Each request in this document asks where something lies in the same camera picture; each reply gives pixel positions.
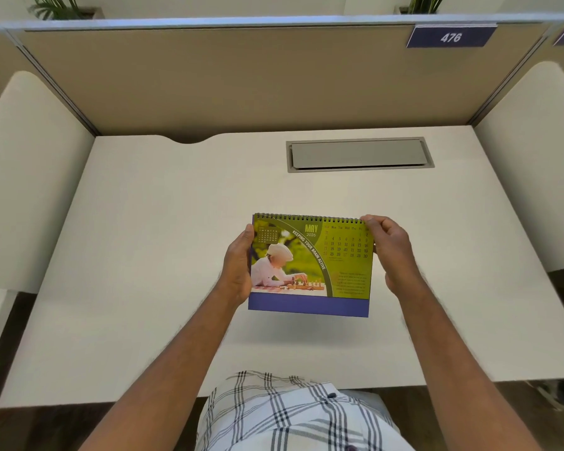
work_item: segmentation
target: mini calendar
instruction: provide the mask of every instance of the mini calendar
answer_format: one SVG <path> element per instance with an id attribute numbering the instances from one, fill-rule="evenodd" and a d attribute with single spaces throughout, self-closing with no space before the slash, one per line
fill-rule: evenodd
<path id="1" fill-rule="evenodd" d="M 358 218 L 256 213 L 250 310 L 368 317 L 373 237 Z"/>

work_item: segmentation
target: calendar page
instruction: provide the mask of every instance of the calendar page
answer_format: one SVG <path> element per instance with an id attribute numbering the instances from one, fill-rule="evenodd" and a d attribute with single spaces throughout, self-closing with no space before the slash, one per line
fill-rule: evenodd
<path id="1" fill-rule="evenodd" d="M 360 219 L 256 213 L 253 224 L 253 293 L 370 298 L 373 237 Z"/>

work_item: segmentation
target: desk surface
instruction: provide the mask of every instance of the desk surface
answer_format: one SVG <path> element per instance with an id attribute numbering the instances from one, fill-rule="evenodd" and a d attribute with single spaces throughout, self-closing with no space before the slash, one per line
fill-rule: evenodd
<path id="1" fill-rule="evenodd" d="M 289 174 L 286 141 L 424 136 L 429 169 Z M 0 407 L 114 401 L 188 320 L 254 212 L 390 215 L 492 379 L 564 377 L 564 309 L 471 127 L 99 137 Z M 235 315 L 200 390 L 243 369 L 424 384 L 375 263 L 369 318 Z"/>

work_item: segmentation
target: white cap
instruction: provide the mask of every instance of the white cap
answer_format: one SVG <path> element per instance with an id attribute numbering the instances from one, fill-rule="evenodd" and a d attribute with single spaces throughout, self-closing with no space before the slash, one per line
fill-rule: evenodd
<path id="1" fill-rule="evenodd" d="M 273 243 L 268 248 L 268 255 L 280 257 L 286 261 L 292 261 L 292 253 L 283 243 Z"/>

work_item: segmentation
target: hand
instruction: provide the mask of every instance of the hand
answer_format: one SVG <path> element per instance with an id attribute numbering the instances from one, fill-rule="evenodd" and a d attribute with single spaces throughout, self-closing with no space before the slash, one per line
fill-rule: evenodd
<path id="1" fill-rule="evenodd" d="M 248 263 L 249 249 L 254 237 L 255 230 L 253 225 L 249 224 L 230 244 L 224 257 L 224 268 L 215 286 L 218 291 L 230 298 L 235 307 L 247 300 L 253 286 Z"/>
<path id="2" fill-rule="evenodd" d="M 407 287 L 425 284 L 405 229 L 385 216 L 364 215 L 361 219 L 374 236 L 376 254 L 386 272 L 389 289 L 398 295 Z"/>

